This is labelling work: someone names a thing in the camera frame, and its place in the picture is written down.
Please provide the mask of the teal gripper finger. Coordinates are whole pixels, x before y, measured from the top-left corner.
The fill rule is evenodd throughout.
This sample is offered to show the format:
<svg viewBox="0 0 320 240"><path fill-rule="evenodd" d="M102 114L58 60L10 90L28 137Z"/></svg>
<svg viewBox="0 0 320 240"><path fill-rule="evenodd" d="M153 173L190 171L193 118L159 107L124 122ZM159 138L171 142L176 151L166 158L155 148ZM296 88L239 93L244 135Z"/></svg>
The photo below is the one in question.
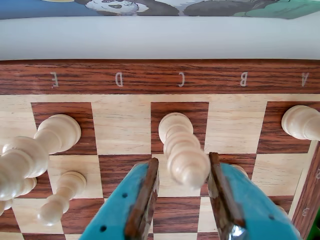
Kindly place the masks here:
<svg viewBox="0 0 320 240"><path fill-rule="evenodd" d="M81 239L148 239L159 184L157 158L135 164L87 225Z"/></svg>
<svg viewBox="0 0 320 240"><path fill-rule="evenodd" d="M221 240L299 240L287 213L236 164L209 153L208 195Z"/></svg>

